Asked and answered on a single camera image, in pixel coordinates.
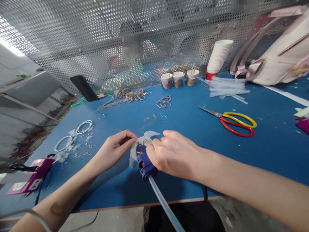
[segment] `power cord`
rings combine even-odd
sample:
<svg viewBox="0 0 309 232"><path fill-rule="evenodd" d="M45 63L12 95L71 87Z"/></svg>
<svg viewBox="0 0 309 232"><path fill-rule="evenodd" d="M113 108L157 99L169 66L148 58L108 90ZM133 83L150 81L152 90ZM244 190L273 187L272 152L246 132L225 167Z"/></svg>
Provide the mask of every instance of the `power cord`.
<svg viewBox="0 0 309 232"><path fill-rule="evenodd" d="M38 171L36 170L36 168L37 168L36 166L34 166L34 167L28 167L28 166L25 166L25 165L23 165L23 164L18 164L18 163L10 165L9 168L12 169L12 170L17 170L17 171L28 171L28 172L37 172L37 173L40 173L40 172L38 172ZM50 177L49 180L48 180L48 184L49 184L49 182L50 182L51 179L52 179L52 171L50 170L49 172L51 173L51 177ZM41 181L41 183L40 183L40 185L39 185L39 188L38 188L38 195L36 196L34 206L36 206L36 205L38 204L38 202L39 202L39 199L40 199L40 192L41 192L41 189L42 189L42 185L43 185L44 180L45 180L45 177L42 178L42 181ZM43 218L41 215L39 215L37 212L35 212L34 210L32 210L32 209L22 209L22 210L18 210L18 211L9 213L9 214L5 214L5 215L0 216L0 219L2 219L2 218L7 218L7 217L10 217L10 216L13 216L13 215L16 215L16 214L20 214L20 213L30 213L32 216L34 216L35 218L38 219L38 221L42 224L42 226L45 228L45 230L46 230L47 232L52 232L52 230L49 228L49 226L48 226L47 222L44 220L44 218ZM83 229L83 228L86 228L86 227L92 225L92 224L95 222L95 220L97 219L98 214L99 214L99 211L97 212L97 215L95 216L95 218L94 218L94 220L93 220L92 222L90 222L90 223L88 223L88 224L86 224L86 225L80 226L80 227L78 227L77 229L71 230L70 232L76 232L76 231L79 231L79 230L81 230L81 229Z"/></svg>
<svg viewBox="0 0 309 232"><path fill-rule="evenodd" d="M12 213L8 213L8 214L5 214L5 215L2 215L0 216L0 219L2 218L7 218L7 217L10 217L10 216L13 216L13 215L16 215L16 214L20 214L20 213L29 213L31 214L32 216L34 216L41 224L42 226L44 227L44 229L46 230L46 232L52 232L52 230L50 229L49 225L47 224L47 222L45 221L45 219L40 215L38 214L37 212L35 212L33 209L22 209L22 210L18 210L18 211L14 211ZM83 225L81 227L78 227L74 230L71 230L70 232L77 232L83 228L86 228L90 225L92 225L95 220L97 219L97 216L99 214L99 211L97 212L97 215L95 216L94 220L86 225Z"/></svg>
<svg viewBox="0 0 309 232"><path fill-rule="evenodd" d="M24 164L16 163L16 164L10 165L9 168L12 169L12 170L16 170L16 171L37 172L37 173L41 174L42 181L39 184L38 195L36 196L35 203L34 203L34 206L36 206L39 203L41 188L42 188L43 182L45 180L45 177L43 177L43 174L36 170L37 166L28 167Z"/></svg>

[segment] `floor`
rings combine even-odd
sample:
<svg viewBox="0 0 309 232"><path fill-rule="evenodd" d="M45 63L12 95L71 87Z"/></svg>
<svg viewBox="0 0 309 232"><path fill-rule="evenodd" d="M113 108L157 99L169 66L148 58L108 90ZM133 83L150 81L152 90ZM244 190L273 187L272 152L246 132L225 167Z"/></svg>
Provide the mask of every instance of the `floor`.
<svg viewBox="0 0 309 232"><path fill-rule="evenodd" d="M285 226L258 210L232 198L211 201L219 213L226 232L290 232ZM71 214L60 232L69 232L92 222L97 212ZM143 224L143 208L104 210L95 222L79 231L140 232Z"/></svg>

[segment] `person's leg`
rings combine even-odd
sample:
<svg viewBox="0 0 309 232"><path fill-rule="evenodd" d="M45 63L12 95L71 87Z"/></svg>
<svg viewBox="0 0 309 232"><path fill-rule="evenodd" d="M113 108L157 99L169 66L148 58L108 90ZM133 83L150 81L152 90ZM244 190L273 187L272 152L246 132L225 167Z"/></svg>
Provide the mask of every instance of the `person's leg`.
<svg viewBox="0 0 309 232"><path fill-rule="evenodd" d="M162 225L162 206L144 207L142 232L158 232Z"/></svg>
<svg viewBox="0 0 309 232"><path fill-rule="evenodd" d="M225 232L217 211L208 201L171 204L171 210L186 232ZM175 231L161 206L144 208L142 232Z"/></svg>

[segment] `scissor blade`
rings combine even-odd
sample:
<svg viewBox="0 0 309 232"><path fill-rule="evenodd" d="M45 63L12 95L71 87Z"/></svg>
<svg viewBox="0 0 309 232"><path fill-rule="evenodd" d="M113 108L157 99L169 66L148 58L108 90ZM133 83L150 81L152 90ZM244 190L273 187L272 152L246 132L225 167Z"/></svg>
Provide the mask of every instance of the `scissor blade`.
<svg viewBox="0 0 309 232"><path fill-rule="evenodd" d="M222 117L222 114L219 113L219 112L216 112L216 111L212 111L212 110L209 110L209 109L206 109L206 108L203 108L203 107L199 107L201 108L202 110L205 110L206 112L208 113L211 113L212 115L218 117L218 118L221 118Z"/></svg>

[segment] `scissors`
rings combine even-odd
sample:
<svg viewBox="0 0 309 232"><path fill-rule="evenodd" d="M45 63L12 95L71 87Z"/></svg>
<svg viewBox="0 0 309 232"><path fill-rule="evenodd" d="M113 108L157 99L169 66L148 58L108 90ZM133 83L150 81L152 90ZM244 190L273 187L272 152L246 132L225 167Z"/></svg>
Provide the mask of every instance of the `scissors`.
<svg viewBox="0 0 309 232"><path fill-rule="evenodd" d="M254 134L255 134L255 131L253 130L254 128L256 128L258 125L257 123L250 117L244 115L244 114L241 114L241 113L236 113L236 112L224 112L223 114L222 113L218 113L218 112L215 112L215 111L211 111L209 109L205 109L203 107L200 107L202 110L205 110L207 111L208 113L211 113L212 115L220 118L220 122L222 123L222 125L230 132L232 132L233 134L236 134L236 135L239 135L239 136L242 136L242 137L252 137ZM248 125L246 123L244 123L243 121L231 116L231 115L237 115L237 116L240 116L240 117L243 117L245 119L247 119L249 122L252 123L252 125ZM229 118L229 119L232 119L238 123L234 123L234 122L230 122L228 121L227 119L225 119L224 117L226 118ZM232 128L230 128L227 124L230 124L230 125L233 125L233 126L237 126L237 127L240 127L240 128L244 128L246 130L248 130L250 132L250 134L243 134L243 133L239 133L235 130L233 130Z"/></svg>

